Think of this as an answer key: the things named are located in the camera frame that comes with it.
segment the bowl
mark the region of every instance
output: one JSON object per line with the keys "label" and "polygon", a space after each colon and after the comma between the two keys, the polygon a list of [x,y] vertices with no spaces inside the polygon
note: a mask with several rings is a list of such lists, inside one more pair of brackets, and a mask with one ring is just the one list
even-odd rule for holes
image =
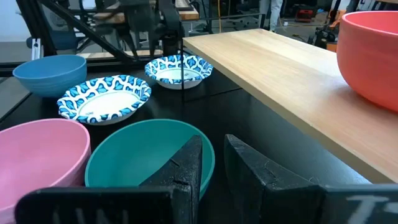
{"label": "bowl", "polygon": [[17,201],[33,190],[83,183],[90,136],[76,121],[20,124],[0,131],[0,142],[0,223],[13,222]]}
{"label": "bowl", "polygon": [[32,93],[59,98],[86,80],[87,65],[81,56],[56,55],[23,63],[12,74]]}
{"label": "bowl", "polygon": [[81,123],[114,124],[136,112],[151,91],[144,80],[130,75],[95,78],[67,90],[57,101],[58,113]]}
{"label": "bowl", "polygon": [[159,170],[194,134],[200,135],[203,141],[202,197],[214,170],[213,146],[199,129],[171,119],[134,123],[106,138],[87,163],[86,186],[138,186]]}
{"label": "bowl", "polygon": [[368,100],[398,111],[398,11],[345,14],[337,61],[347,84]]}
{"label": "bowl", "polygon": [[[211,75],[211,71],[213,66],[205,59],[184,55],[184,89],[199,85]],[[165,88],[181,90],[181,55],[161,57],[149,62],[145,66],[145,74]]]}

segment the pink bowl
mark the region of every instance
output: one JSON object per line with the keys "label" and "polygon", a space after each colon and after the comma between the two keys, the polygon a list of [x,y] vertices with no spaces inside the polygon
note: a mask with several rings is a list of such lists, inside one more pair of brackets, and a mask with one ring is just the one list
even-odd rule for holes
{"label": "pink bowl", "polygon": [[91,154],[87,129],[67,119],[42,119],[0,131],[0,223],[14,221],[25,194],[83,182]]}
{"label": "pink bowl", "polygon": [[363,97],[398,111],[398,11],[345,14],[337,62],[348,85]]}

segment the wooden tabletop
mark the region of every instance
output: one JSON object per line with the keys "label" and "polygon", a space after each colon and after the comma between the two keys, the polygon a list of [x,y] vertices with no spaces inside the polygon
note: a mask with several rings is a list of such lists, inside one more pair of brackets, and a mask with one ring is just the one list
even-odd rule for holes
{"label": "wooden tabletop", "polygon": [[[175,2],[177,7],[185,6],[185,0],[177,0]],[[119,3],[113,4],[112,6],[108,7],[108,9],[116,9],[119,6]],[[179,11],[181,20],[190,20],[190,19],[199,19],[198,11],[193,7],[191,11]],[[95,18],[101,19],[108,16],[110,12],[100,12],[94,15]],[[117,13],[114,17],[107,20],[108,23],[123,23],[124,22],[124,13]]]}
{"label": "wooden tabletop", "polygon": [[262,29],[184,44],[371,182],[398,182],[398,115],[357,95],[334,52]]}

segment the black table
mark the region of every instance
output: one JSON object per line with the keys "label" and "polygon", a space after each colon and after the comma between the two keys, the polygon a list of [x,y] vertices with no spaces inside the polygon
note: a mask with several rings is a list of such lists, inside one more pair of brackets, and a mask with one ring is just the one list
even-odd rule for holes
{"label": "black table", "polygon": [[[89,74],[88,78],[117,74]],[[184,103],[181,91],[159,86],[145,77],[144,71],[137,70],[130,74],[143,78],[152,87],[149,101],[120,123],[85,125],[90,132],[91,148],[95,150],[100,142],[118,129],[145,119],[177,119],[196,126],[208,136],[216,156],[213,177],[200,202],[199,223],[238,223],[224,171],[223,141],[227,133],[316,184],[369,183],[315,140],[216,70],[197,87],[185,90]],[[37,119],[60,118],[55,102],[54,99],[30,95],[0,123],[0,130]]]}

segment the patterned paper bowl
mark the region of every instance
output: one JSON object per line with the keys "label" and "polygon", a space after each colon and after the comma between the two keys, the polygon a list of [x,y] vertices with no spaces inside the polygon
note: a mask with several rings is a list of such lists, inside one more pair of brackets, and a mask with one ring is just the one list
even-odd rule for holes
{"label": "patterned paper bowl", "polygon": [[148,101],[151,91],[144,80],[129,75],[95,78],[67,90],[57,101],[58,113],[81,123],[114,124]]}
{"label": "patterned paper bowl", "polygon": [[[199,85],[213,71],[213,66],[199,56],[184,55],[183,64],[184,89]],[[157,58],[145,66],[145,74],[165,88],[181,90],[181,56]]]}

